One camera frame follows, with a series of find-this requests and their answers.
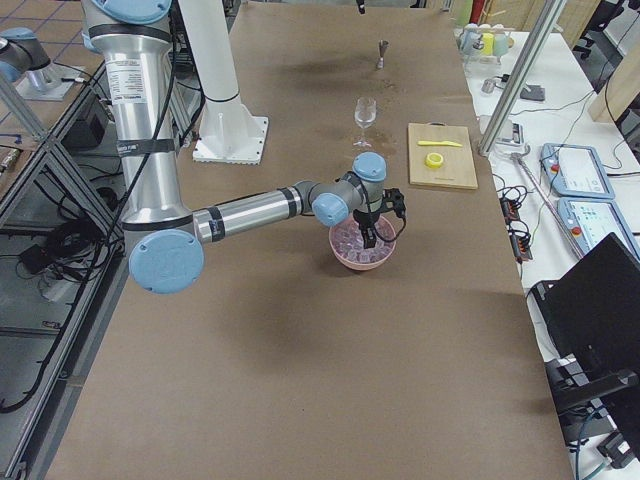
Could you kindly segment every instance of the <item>white table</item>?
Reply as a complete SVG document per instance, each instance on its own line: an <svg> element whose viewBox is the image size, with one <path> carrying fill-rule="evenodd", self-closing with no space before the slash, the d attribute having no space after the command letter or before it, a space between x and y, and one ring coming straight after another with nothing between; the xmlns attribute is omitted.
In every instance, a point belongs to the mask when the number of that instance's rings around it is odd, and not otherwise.
<svg viewBox="0 0 640 480"><path fill-rule="evenodd" d="M478 116L491 115L500 98L501 90L496 89L491 94L482 93L481 87L485 79L510 73L524 45L527 33L514 32L515 45L501 60L501 65L493 61L486 63L472 60L465 66L467 84L473 96L473 104ZM560 34L552 34L547 44L527 78L529 84L539 84L546 89L545 102L532 102L518 100L512 112L521 110L537 110L548 108L560 108L570 102L581 99L591 90L591 84L580 69L577 60L566 45ZM531 146L531 153L525 158L527 165L539 175L539 158L542 145L545 143L567 143L574 145L590 145L596 148L605 164L616 165L613 149L622 140L621 134L613 123L595 123L591 120L587 109L595 99L595 93L585 98L584 101L570 105L560 111L527 112L510 117L514 122L520 123L524 128L524 137ZM569 131L575 122L571 135ZM497 146L490 155L493 172L500 175L510 185L526 185L533 190L533 185L519 166L509 160L505 152L507 147ZM622 161L622 168L609 170L609 172L624 173L636 172L640 166L625 143L616 149L618 158ZM640 230L640 177L610 178L616 193L616 202L620 207L629 227L634 232ZM549 182L546 176L542 179L543 188L549 191ZM502 186L496 179L496 186ZM550 195L555 202L557 197ZM542 200L536 193L529 194L520 215L533 230L538 222ZM557 224L547 208L543 208L540 214L540 227L535 235L532 245L533 260L525 262L522 271L522 286L525 290L540 280L553 280L562 277L575 263L567 242L563 238ZM538 344L545 361L557 358L555 351L544 325L540 312L532 299L529 299L529 310L536 328ZM602 461L602 456L595 446L600 443L602 437L593 437L581 450L580 473L584 477L589 474ZM640 478L640 462L636 459L623 470L613 470L610 467L601 472L600 480L637 480Z"/></svg>

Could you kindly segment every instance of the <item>black monitor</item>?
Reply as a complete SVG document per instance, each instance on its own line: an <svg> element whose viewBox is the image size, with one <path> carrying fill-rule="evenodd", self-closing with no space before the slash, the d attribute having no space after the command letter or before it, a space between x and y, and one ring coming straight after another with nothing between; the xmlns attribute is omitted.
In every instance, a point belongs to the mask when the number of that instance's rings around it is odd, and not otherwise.
<svg viewBox="0 0 640 480"><path fill-rule="evenodd" d="M555 283L545 303L554 341L573 353L590 382L622 370L640 375L640 263L615 234ZM640 458L640 386L601 400Z"/></svg>

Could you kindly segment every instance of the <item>pink bowl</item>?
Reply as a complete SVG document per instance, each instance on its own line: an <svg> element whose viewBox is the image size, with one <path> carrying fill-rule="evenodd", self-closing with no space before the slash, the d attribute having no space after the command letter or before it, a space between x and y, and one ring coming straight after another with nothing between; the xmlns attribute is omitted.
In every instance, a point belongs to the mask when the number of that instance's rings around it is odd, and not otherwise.
<svg viewBox="0 0 640 480"><path fill-rule="evenodd" d="M376 229L385 238L393 238L393 225L384 217L376 223ZM371 270L382 265L396 248L396 242L385 243L377 239L374 248L364 249L358 224L349 216L344 222L329 229L329 244L336 258L352 270Z"/></svg>

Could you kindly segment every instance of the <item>label on robot arm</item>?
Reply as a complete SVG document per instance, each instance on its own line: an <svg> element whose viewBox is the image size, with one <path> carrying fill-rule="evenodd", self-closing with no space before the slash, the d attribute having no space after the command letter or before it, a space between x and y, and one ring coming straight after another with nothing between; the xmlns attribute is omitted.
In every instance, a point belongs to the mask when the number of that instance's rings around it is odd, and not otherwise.
<svg viewBox="0 0 640 480"><path fill-rule="evenodd" d="M111 60L106 63L111 103L147 103L140 60Z"/></svg>

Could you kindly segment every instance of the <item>cutting board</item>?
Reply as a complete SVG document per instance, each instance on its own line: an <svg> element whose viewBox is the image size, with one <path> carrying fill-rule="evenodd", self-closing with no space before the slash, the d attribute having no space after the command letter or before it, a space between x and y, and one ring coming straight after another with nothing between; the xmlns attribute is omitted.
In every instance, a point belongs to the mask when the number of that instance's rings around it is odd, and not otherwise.
<svg viewBox="0 0 640 480"><path fill-rule="evenodd" d="M462 147L420 147L418 140L450 140ZM424 163L426 156L437 152L444 157L440 168ZM467 127L409 124L409 183L438 187L477 189L478 180L473 164Z"/></svg>

